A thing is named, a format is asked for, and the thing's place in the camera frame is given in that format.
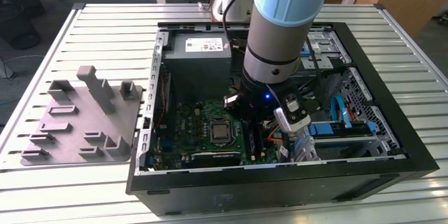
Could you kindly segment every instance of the motherboard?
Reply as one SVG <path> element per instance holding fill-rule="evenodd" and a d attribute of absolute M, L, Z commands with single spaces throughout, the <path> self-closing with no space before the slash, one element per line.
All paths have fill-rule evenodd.
<path fill-rule="evenodd" d="M 223 109 L 223 101 L 177 103 L 173 139 L 160 138 L 159 169 L 277 163 L 277 146 L 268 144 L 260 157 L 249 155 L 243 122 Z"/>

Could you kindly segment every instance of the sticker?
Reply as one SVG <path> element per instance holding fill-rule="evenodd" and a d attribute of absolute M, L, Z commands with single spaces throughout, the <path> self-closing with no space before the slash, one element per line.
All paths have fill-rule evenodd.
<path fill-rule="evenodd" d="M 185 41 L 185 52 L 219 52 L 223 49 L 221 38 L 195 38 Z"/>
<path fill-rule="evenodd" d="M 285 157 L 288 157 L 288 150 L 287 150 L 287 148 L 284 148 L 283 146 L 280 147 L 280 153 L 281 153 Z"/>
<path fill-rule="evenodd" d="M 293 112 L 293 111 L 296 111 L 299 109 L 299 103 L 297 103 L 297 101 L 292 101 L 287 105 L 288 105 L 288 109 L 289 109 L 291 112 Z"/>

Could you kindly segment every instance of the orange wire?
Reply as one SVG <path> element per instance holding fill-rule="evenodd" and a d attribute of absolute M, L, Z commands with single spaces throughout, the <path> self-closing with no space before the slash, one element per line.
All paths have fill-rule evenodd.
<path fill-rule="evenodd" d="M 349 107 L 348 107 L 347 105 L 345 105 L 345 108 L 347 108 L 347 110 L 348 110 L 349 119 L 351 119 L 351 120 L 355 120 L 356 117 L 355 117 L 355 114 L 353 114 L 352 110 L 349 109 Z"/>
<path fill-rule="evenodd" d="M 275 131 L 276 131 L 279 128 L 280 128 L 280 125 L 277 125 L 277 127 L 276 127 L 276 128 L 273 129 L 273 131 L 271 132 L 271 134 L 269 134 L 269 136 L 268 136 L 268 139 L 272 138 L 272 135 L 273 135 Z"/>
<path fill-rule="evenodd" d="M 281 142 L 283 143 L 283 140 L 277 139 L 277 138 L 272 138 L 272 135 L 275 133 L 275 131 L 280 128 L 280 125 L 277 125 L 277 127 L 273 129 L 273 131 L 271 132 L 269 136 L 268 136 L 268 141 L 269 142 Z"/>
<path fill-rule="evenodd" d="M 269 138 L 268 140 L 269 140 L 269 142 L 280 142 L 280 143 L 283 143 L 283 140 L 276 139 L 276 138 Z"/>

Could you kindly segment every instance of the floor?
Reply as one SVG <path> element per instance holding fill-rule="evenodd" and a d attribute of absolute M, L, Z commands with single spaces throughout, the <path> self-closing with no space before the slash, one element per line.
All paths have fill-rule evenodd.
<path fill-rule="evenodd" d="M 40 0 L 45 8 L 45 15 L 33 20 L 35 27 L 41 36 L 40 44 L 28 50 L 13 50 L 0 40 L 0 56 L 7 61 L 17 56 L 45 55 L 57 35 L 60 27 L 68 16 L 73 3 L 155 3 L 156 0 Z M 167 0 L 168 3 L 195 3 L 207 0 Z M 421 49 L 448 76 L 448 25 L 440 26 L 432 20 L 415 40 Z M 41 58 L 17 59 L 8 63 L 8 67 L 17 74 L 12 80 L 0 79 L 0 132 L 16 107 L 16 102 L 3 104 L 20 99 L 21 94 L 39 68 Z"/>

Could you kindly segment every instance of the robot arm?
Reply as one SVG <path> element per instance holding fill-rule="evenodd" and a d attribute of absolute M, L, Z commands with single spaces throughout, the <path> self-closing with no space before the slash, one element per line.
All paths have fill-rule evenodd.
<path fill-rule="evenodd" d="M 255 0 L 240 92 L 225 97 L 225 109 L 243 120 L 265 120 L 275 111 L 284 132 L 297 131 L 309 121 L 289 77 L 323 3 Z"/>

